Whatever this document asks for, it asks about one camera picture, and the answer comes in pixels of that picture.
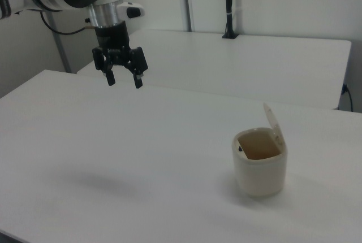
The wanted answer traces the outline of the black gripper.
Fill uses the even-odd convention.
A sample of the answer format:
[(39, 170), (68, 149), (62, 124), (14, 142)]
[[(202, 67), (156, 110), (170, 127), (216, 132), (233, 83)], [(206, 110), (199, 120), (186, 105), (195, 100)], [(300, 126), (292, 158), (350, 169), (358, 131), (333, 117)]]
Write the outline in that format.
[[(108, 85), (115, 84), (112, 71), (114, 63), (125, 66), (133, 74), (136, 89), (141, 88), (143, 85), (142, 77), (144, 71), (148, 69), (148, 65), (141, 47), (130, 48), (126, 22), (122, 21), (111, 27), (95, 27), (95, 33), (99, 46), (92, 50), (94, 65), (96, 70), (102, 71), (105, 75)], [(106, 58), (109, 50), (117, 51), (118, 58), (112, 62)]]

